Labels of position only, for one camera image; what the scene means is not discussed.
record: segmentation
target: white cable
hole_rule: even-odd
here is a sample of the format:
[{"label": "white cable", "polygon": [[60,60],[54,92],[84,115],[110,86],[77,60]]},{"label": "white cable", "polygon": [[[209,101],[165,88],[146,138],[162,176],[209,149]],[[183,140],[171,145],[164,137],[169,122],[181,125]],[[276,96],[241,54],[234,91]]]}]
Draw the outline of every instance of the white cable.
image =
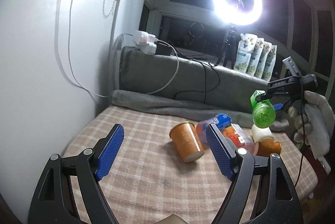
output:
[{"label": "white cable", "polygon": [[82,88],[84,89],[85,91],[88,91],[89,93],[91,94],[94,94],[96,96],[99,96],[99,97],[103,97],[103,98],[106,98],[106,97],[109,97],[109,96],[102,96],[102,95],[99,95],[95,92],[92,92],[91,90],[85,88],[83,85],[81,85],[78,80],[76,79],[74,73],[73,73],[73,69],[72,69],[72,64],[71,64],[71,58],[70,58],[70,37],[71,37],[71,12],[72,12],[72,4],[73,4],[73,0],[71,0],[71,3],[70,3],[70,19],[69,19],[69,38],[68,38],[68,57],[69,57],[69,64],[70,64],[70,69],[71,69],[71,73],[72,73],[72,76],[74,78],[74,80],[76,81],[76,83]]},{"label": "white cable", "polygon": [[160,89],[158,89],[158,90],[156,90],[156,91],[154,91],[154,92],[147,93],[147,95],[152,95],[152,94],[155,94],[155,93],[160,92],[161,90],[165,89],[165,88],[172,82],[172,80],[174,80],[174,78],[175,78],[175,76],[177,75],[177,72],[178,72],[178,70],[179,70],[179,58],[178,58],[177,51],[175,50],[175,48],[174,48],[172,45],[168,44],[167,42],[164,42],[164,41],[161,41],[161,40],[157,40],[157,41],[159,41],[159,42],[161,42],[161,43],[164,43],[164,44],[166,44],[167,46],[170,46],[170,47],[173,49],[173,51],[175,52],[175,56],[177,57],[177,69],[175,70],[174,75],[173,75],[172,78],[167,82],[167,84],[165,84],[162,88],[160,88]]}]

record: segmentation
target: orange can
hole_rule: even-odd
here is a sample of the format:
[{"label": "orange can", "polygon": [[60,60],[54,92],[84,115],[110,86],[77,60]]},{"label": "orange can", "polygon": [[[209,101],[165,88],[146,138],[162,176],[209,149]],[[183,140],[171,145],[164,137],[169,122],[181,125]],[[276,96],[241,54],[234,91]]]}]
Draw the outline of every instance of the orange can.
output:
[{"label": "orange can", "polygon": [[272,142],[271,140],[269,141],[263,141],[263,142],[258,142],[258,156],[263,156],[263,157],[270,157],[272,153],[277,153],[280,155],[281,152],[281,143],[280,142]]},{"label": "orange can", "polygon": [[193,162],[205,153],[194,124],[188,121],[173,127],[170,138],[185,163]]}]

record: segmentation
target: plaid bedsheet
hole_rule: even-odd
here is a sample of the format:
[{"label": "plaid bedsheet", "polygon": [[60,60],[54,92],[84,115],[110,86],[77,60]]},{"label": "plaid bedsheet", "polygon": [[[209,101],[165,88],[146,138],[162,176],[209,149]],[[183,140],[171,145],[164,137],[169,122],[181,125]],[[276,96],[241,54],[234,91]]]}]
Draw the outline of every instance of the plaid bedsheet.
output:
[{"label": "plaid bedsheet", "polygon": [[[111,106],[93,120],[68,146],[65,157],[92,148],[115,123],[123,125],[125,139],[101,189],[120,224],[150,224],[176,214],[189,224],[211,223],[231,182],[224,177],[209,148],[193,163],[184,163],[169,138],[170,129],[184,118],[148,114]],[[276,134],[281,157],[295,182],[301,154],[286,134]],[[316,187],[317,177],[306,159],[297,185],[304,200]],[[76,177],[72,178],[78,212],[90,223]],[[258,178],[254,177],[241,223],[250,218]]]}]

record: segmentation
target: silver screw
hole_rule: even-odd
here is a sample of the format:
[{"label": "silver screw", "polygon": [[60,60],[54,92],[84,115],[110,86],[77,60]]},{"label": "silver screw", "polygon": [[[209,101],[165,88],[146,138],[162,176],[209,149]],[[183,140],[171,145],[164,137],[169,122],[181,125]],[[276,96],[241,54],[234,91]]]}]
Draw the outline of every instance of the silver screw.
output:
[{"label": "silver screw", "polygon": [[276,153],[272,154],[271,157],[275,160],[279,160],[280,159],[280,156]]},{"label": "silver screw", "polygon": [[91,150],[90,148],[87,148],[87,149],[84,150],[85,155],[91,155],[92,152],[93,152],[93,150]]},{"label": "silver screw", "polygon": [[247,150],[245,148],[239,148],[237,150],[238,154],[241,154],[241,155],[246,155],[247,154]]},{"label": "silver screw", "polygon": [[53,154],[50,157],[50,160],[52,160],[52,161],[57,160],[57,159],[58,159],[58,155],[57,154]]}]

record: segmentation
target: white bottle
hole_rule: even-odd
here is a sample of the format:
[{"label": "white bottle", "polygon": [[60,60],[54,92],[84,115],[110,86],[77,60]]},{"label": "white bottle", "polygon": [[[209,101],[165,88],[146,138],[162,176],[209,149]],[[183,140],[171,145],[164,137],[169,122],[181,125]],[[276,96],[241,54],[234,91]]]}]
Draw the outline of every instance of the white bottle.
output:
[{"label": "white bottle", "polygon": [[266,139],[270,139],[272,142],[274,140],[274,135],[268,127],[265,129],[260,129],[259,127],[253,125],[251,127],[251,134],[255,143],[262,142]]}]

